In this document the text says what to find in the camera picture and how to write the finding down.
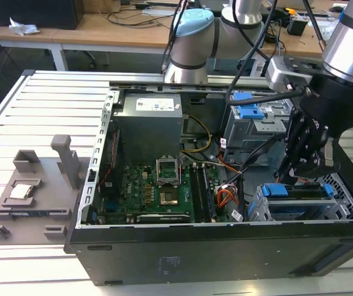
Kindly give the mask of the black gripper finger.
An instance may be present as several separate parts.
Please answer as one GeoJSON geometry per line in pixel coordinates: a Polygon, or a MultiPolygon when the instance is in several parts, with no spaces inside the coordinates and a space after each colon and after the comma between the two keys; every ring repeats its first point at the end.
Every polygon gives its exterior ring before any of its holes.
{"type": "Polygon", "coordinates": [[[299,161],[296,164],[296,176],[303,178],[319,178],[321,148],[311,147],[307,144],[299,152],[299,161]]]}
{"type": "Polygon", "coordinates": [[[299,163],[301,144],[304,143],[306,116],[302,110],[293,107],[285,133],[285,155],[277,170],[278,182],[294,185],[298,178],[294,176],[294,167],[299,163]]]}

